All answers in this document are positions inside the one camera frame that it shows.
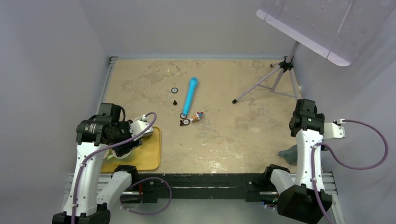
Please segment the light green mug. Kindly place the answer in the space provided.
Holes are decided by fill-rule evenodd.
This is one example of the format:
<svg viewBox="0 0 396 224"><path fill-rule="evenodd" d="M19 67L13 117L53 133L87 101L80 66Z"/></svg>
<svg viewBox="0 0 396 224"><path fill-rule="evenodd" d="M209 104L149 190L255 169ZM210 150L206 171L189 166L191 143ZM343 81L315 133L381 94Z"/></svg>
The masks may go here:
<svg viewBox="0 0 396 224"><path fill-rule="evenodd" d="M108 155L105 157L106 161L109 162L130 162L135 157L135 151L132 150L124 155L118 156L114 150L110 149Z"/></svg>

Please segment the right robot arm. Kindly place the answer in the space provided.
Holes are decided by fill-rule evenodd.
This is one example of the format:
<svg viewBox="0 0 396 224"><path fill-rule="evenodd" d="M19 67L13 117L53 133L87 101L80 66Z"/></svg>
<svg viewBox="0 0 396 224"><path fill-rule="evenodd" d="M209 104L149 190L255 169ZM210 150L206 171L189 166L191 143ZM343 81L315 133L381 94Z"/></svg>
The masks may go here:
<svg viewBox="0 0 396 224"><path fill-rule="evenodd" d="M285 168L271 164L265 170L262 183L266 189L276 188L279 215L306 224L317 224L332 204L332 196L325 192L320 167L325 117L318 113L314 101L299 99L289 128L297 143L295 179Z"/></svg>

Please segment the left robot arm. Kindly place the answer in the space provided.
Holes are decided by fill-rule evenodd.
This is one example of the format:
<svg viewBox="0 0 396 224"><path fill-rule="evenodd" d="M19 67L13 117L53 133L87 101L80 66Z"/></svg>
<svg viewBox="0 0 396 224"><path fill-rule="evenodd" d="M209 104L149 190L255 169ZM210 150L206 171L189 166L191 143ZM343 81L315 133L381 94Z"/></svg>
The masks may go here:
<svg viewBox="0 0 396 224"><path fill-rule="evenodd" d="M110 208L119 201L122 192L138 188L137 168L118 165L108 184L98 192L105 152L114 149L117 156L122 156L142 144L139 137L133 136L133 122L120 116L125 116L122 106L101 103L97 114L77 126L77 159L71 191L62 212L53 216L52 223L108 224Z"/></svg>

